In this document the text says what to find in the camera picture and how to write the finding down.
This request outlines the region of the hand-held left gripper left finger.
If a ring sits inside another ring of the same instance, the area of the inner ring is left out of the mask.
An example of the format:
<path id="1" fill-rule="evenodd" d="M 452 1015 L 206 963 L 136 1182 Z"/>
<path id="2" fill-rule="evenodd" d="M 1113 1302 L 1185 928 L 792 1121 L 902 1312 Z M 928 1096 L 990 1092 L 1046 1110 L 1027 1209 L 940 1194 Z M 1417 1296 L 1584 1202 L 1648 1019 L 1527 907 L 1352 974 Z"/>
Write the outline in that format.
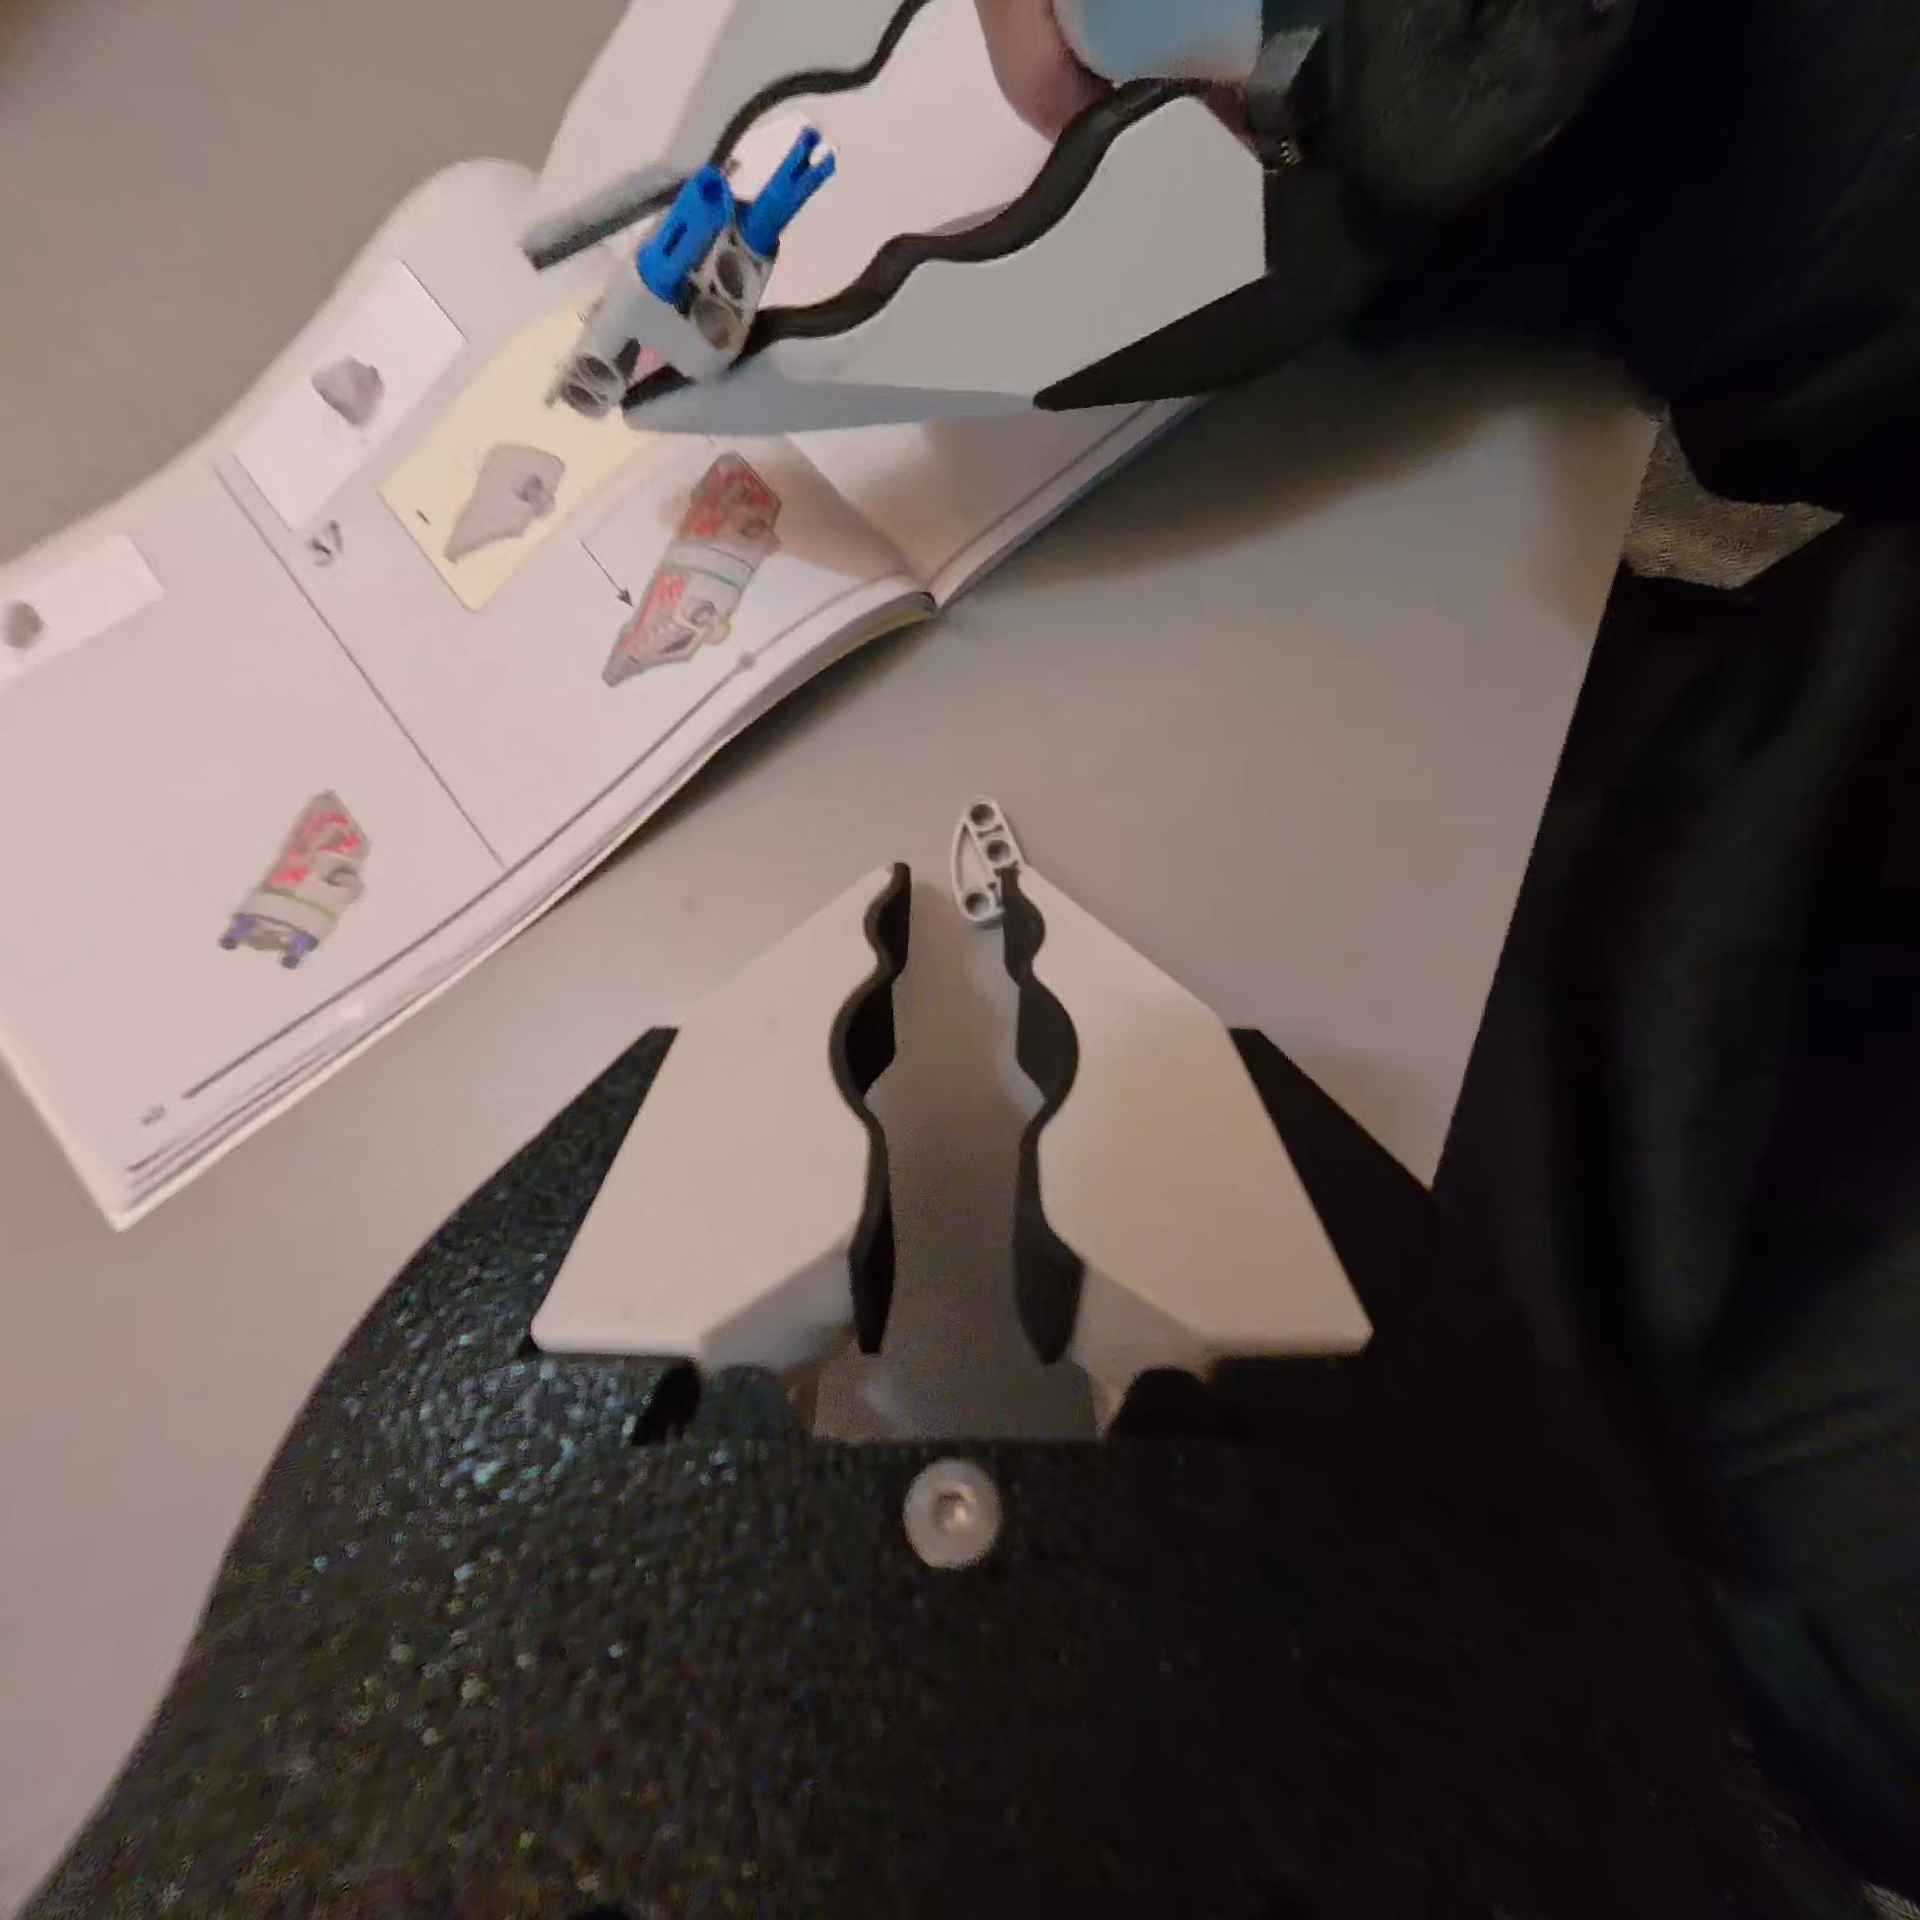
<path id="1" fill-rule="evenodd" d="M 699 999 L 535 1312 L 555 1356 L 801 1375 L 879 1353 L 897 1292 L 886 1132 L 913 879 L 879 867 Z"/>

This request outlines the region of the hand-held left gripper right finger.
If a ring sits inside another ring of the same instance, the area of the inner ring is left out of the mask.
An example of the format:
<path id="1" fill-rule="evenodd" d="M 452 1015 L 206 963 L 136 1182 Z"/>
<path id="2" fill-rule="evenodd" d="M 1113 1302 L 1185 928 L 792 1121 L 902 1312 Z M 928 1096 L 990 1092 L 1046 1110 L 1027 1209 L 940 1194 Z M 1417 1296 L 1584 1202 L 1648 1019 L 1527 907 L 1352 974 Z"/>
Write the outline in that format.
<path id="1" fill-rule="evenodd" d="M 1016 1060 L 1040 1097 L 1016 1179 L 1016 1308 L 1113 1427 L 1146 1377 L 1345 1361 L 1375 1323 L 1241 1035 L 1056 883 L 1003 883 Z"/>

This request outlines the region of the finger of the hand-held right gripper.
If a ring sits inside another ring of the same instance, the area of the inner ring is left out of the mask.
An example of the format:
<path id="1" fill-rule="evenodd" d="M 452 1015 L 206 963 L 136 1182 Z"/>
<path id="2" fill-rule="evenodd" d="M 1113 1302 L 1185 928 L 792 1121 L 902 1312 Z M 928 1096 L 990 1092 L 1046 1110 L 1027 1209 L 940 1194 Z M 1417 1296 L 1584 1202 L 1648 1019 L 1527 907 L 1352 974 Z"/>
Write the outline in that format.
<path id="1" fill-rule="evenodd" d="M 542 185 L 825 134 L 847 158 L 977 137 L 977 27 L 966 6 L 649 3 L 619 19 L 566 107 Z"/>
<path id="2" fill-rule="evenodd" d="M 1264 180 L 1202 84 L 1128 83 L 990 220 L 899 236 L 841 292 L 761 308 L 713 375 L 663 359 L 619 417 L 754 439 L 1188 396 L 1137 352 L 1259 287 Z"/>

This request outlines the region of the open instruction booklet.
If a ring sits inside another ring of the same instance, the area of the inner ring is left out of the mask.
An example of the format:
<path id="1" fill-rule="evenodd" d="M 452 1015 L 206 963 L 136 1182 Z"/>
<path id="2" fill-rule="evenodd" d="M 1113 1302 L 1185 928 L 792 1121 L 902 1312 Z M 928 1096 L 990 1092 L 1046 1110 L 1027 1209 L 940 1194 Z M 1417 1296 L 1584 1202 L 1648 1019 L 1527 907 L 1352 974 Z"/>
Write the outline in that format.
<path id="1" fill-rule="evenodd" d="M 847 158 L 763 302 L 990 220 L 1056 143 Z M 471 971 L 783 698 L 934 618 L 1186 396 L 783 436 L 547 394 L 611 184 L 398 204 L 201 443 L 6 566 L 6 1068 L 127 1230 Z"/>

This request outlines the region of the grey toy brick assembly blue pins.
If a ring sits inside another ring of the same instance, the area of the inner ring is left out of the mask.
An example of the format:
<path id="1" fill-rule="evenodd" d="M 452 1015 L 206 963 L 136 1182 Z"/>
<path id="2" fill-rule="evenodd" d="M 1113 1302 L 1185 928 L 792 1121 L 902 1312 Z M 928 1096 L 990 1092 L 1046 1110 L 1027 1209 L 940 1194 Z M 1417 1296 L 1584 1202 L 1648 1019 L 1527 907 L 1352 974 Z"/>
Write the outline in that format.
<path id="1" fill-rule="evenodd" d="M 799 114 L 746 151 L 671 161 L 547 212 L 522 238 L 540 273 L 608 246 L 612 266 L 566 350 L 550 402 L 604 418 L 657 375 L 712 382 L 746 352 L 786 228 L 832 179 L 834 150 Z"/>

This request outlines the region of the small grey curved toy brick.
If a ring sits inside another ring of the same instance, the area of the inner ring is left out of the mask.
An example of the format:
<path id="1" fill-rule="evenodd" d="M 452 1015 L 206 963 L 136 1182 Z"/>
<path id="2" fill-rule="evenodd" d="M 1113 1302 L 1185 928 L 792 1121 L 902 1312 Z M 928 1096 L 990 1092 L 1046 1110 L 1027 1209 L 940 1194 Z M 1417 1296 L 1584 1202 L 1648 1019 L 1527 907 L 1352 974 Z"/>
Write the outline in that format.
<path id="1" fill-rule="evenodd" d="M 1025 851 L 1003 807 L 972 798 L 952 832 L 950 884 L 966 924 L 994 928 L 1003 921 L 1003 883 L 1025 867 Z"/>

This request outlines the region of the person's black clothing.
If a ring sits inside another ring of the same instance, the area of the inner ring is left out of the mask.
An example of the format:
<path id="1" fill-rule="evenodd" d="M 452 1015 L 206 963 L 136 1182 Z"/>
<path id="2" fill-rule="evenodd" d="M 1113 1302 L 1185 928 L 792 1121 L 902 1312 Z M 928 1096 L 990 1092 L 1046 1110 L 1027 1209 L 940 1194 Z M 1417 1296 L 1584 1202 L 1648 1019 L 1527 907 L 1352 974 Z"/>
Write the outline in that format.
<path id="1" fill-rule="evenodd" d="M 1916 1916 L 1916 523 L 1625 569 L 1439 1179 L 1690 1564 L 1796 1916 Z"/>

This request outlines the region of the grey desk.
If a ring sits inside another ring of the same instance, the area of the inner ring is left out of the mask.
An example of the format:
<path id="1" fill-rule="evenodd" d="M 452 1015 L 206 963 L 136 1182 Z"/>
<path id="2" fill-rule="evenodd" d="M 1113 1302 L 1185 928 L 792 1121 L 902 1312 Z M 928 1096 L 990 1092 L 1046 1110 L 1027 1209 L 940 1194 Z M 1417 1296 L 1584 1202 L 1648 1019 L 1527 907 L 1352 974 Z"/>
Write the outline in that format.
<path id="1" fill-rule="evenodd" d="M 619 6 L 6 6 L 6 559 L 215 425 L 442 164 L 540 164 Z M 883 860 L 918 879 L 899 1295 L 857 1442 L 1091 1434 L 1014 1310 L 1016 986 L 961 807 L 1431 1179 L 1648 458 L 1588 356 L 1218 401 L 759 720 L 547 919 L 112 1232 L 6 1086 L 6 1916 L 142 1737 L 257 1484 L 417 1248 L 615 1057 Z"/>

